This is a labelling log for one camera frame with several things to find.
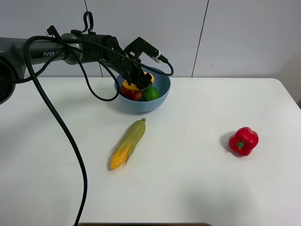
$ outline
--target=red pepper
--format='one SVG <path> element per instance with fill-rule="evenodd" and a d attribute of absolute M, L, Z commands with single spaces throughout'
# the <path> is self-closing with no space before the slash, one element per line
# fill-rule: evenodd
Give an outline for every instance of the red pepper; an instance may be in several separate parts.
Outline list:
<path fill-rule="evenodd" d="M 249 127 L 243 127 L 229 139 L 230 148 L 242 155 L 248 156 L 258 144 L 258 134 Z"/>

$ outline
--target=table surface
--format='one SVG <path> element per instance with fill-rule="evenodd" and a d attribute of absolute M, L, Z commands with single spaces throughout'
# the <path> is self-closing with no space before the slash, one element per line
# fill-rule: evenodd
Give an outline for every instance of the table surface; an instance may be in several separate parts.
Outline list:
<path fill-rule="evenodd" d="M 102 97 L 111 78 L 90 78 Z M 290 226 L 300 223 L 301 110 L 275 79 L 172 78 L 158 109 L 102 102 L 84 78 L 40 78 L 69 127 L 88 174 L 80 222 Z M 126 168 L 108 171 L 110 151 L 136 120 L 146 132 Z M 79 164 L 32 82 L 0 105 L 0 221 L 71 226 L 83 189 Z M 227 141 L 249 126 L 260 136 L 248 157 Z"/>

